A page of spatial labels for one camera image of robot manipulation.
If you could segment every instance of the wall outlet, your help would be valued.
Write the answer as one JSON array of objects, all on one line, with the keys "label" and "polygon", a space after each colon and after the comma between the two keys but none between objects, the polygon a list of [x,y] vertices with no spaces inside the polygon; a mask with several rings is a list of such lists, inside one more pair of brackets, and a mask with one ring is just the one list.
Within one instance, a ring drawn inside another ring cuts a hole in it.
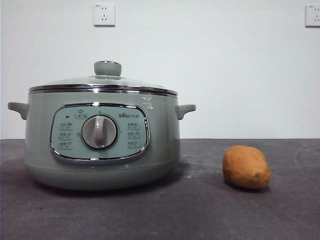
[{"label": "wall outlet", "polygon": [[320,27],[320,5],[307,5],[305,7],[305,26]]},{"label": "wall outlet", "polygon": [[116,12],[113,3],[95,4],[93,7],[93,24],[97,27],[116,26]]}]

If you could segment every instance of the icon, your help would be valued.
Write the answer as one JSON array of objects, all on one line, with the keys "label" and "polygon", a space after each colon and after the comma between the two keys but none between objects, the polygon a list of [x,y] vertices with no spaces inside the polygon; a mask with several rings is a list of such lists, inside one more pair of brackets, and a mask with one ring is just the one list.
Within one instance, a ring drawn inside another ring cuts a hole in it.
[{"label": "icon", "polygon": [[82,110],[82,109],[79,109],[78,111],[76,111],[76,113],[74,114],[74,118],[75,119],[85,119],[87,118],[87,113]]},{"label": "icon", "polygon": [[140,123],[137,123],[137,122],[128,123],[128,130],[139,130],[139,129],[140,129]]},{"label": "icon", "polygon": [[128,139],[139,139],[141,138],[141,134],[139,131],[129,131],[128,132]]},{"label": "icon", "polygon": [[129,141],[127,148],[128,149],[137,149],[137,148],[140,148],[140,146],[141,146],[141,144],[139,141]]},{"label": "icon", "polygon": [[72,139],[72,133],[71,132],[61,132],[59,135],[59,140],[71,140]]},{"label": "icon", "polygon": [[60,130],[72,130],[72,123],[71,122],[61,123]]},{"label": "icon", "polygon": [[59,149],[63,149],[63,150],[71,150],[71,142],[60,142],[59,144]]}]

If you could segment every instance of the stainless steel rim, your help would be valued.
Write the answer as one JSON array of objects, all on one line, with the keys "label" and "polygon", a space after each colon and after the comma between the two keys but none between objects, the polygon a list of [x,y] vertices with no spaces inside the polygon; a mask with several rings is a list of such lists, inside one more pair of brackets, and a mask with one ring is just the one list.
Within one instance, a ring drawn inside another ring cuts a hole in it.
[{"label": "stainless steel rim", "polygon": [[150,91],[136,91],[136,90],[112,90],[112,89],[51,89],[51,90],[36,90],[29,92],[29,95],[33,94],[50,94],[50,93],[111,93],[111,94],[137,94],[137,95],[157,95],[171,98],[178,98],[177,95],[161,93],[161,92],[150,92]]},{"label": "stainless steel rim", "polygon": [[177,96],[176,91],[161,89],[155,87],[144,87],[144,86],[125,86],[125,85],[103,85],[103,84],[57,84],[57,85],[43,85],[34,86],[29,88],[29,93],[41,93],[39,91],[46,91],[46,93],[61,93],[61,92],[82,92],[79,90],[84,90],[83,92],[99,92],[99,91],[136,91],[142,92],[141,94],[148,93],[160,93]]}]

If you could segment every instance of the dark gray countertop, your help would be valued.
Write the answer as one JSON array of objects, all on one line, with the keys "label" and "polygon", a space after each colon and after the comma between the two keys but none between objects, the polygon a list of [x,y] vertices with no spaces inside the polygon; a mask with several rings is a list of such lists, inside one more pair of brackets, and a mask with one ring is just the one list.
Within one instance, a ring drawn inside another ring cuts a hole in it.
[{"label": "dark gray countertop", "polygon": [[[233,145],[260,149],[269,187],[224,182]],[[181,161],[149,185],[60,190],[31,179],[23,140],[1,141],[1,239],[320,239],[320,139],[184,139]]]}]

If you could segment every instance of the lid knob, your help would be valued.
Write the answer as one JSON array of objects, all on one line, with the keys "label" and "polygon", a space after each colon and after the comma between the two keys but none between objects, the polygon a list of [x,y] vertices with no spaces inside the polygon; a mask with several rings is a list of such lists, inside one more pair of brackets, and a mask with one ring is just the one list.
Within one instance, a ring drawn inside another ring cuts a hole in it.
[{"label": "lid knob", "polygon": [[94,63],[94,72],[96,75],[120,76],[121,64],[115,61],[97,61]]}]

